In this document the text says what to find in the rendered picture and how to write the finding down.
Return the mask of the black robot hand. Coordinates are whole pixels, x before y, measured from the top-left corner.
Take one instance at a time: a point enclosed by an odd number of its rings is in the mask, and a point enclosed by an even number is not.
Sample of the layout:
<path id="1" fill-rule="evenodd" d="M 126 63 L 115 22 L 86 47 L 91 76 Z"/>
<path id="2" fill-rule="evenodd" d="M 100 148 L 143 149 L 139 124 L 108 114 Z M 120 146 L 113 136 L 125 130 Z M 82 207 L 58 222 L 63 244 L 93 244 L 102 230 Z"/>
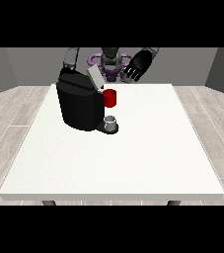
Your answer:
<path id="1" fill-rule="evenodd" d="M 74 70 L 70 69 L 67 66 L 62 67 L 62 69 L 60 70 L 60 74 L 59 76 L 63 75 L 63 74 L 74 74 Z"/>
<path id="2" fill-rule="evenodd" d="M 125 83 L 137 82 L 152 64 L 156 52 L 142 49 L 137 52 L 123 70 L 122 80 Z"/>

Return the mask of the pale grey machine lid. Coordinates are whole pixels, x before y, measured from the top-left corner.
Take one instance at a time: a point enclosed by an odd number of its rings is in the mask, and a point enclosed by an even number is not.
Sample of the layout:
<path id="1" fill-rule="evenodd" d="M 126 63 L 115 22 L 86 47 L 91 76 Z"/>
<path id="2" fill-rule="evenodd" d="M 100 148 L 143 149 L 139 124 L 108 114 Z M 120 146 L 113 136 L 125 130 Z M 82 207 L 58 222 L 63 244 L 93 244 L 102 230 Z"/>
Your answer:
<path id="1" fill-rule="evenodd" d="M 100 90 L 105 85 L 105 79 L 103 78 L 97 65 L 89 67 L 87 69 L 87 73 L 97 90 Z"/>

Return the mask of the black coffee machine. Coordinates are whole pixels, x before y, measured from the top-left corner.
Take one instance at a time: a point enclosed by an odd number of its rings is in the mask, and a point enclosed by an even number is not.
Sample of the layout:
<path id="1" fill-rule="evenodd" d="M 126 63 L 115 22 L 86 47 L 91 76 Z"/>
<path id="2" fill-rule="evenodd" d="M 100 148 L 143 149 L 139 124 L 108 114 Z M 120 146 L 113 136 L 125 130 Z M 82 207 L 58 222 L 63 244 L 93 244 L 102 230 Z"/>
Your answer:
<path id="1" fill-rule="evenodd" d="M 98 91 L 91 78 L 81 73 L 59 76 L 56 90 L 64 122 L 75 129 L 99 130 L 106 134 L 118 132 L 105 129 L 103 91 Z"/>

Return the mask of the red pod holder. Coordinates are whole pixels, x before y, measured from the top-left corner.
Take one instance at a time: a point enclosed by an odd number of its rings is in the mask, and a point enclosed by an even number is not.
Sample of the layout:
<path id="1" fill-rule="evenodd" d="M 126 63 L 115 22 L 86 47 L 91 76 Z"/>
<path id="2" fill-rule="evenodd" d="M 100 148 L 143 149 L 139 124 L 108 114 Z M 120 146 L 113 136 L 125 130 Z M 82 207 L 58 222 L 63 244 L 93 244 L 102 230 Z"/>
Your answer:
<path id="1" fill-rule="evenodd" d="M 104 106 L 112 108 L 116 105 L 116 91 L 114 89 L 106 89 L 103 91 Z"/>

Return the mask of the small grey cup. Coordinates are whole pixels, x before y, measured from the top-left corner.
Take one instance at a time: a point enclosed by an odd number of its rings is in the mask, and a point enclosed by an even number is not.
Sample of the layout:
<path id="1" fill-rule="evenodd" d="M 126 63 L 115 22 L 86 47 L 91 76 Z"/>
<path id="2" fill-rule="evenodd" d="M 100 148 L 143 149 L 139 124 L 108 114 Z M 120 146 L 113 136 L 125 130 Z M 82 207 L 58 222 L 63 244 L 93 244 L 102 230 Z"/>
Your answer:
<path id="1" fill-rule="evenodd" d="M 104 117 L 105 129 L 107 131 L 115 130 L 116 128 L 116 119 L 114 116 Z"/>

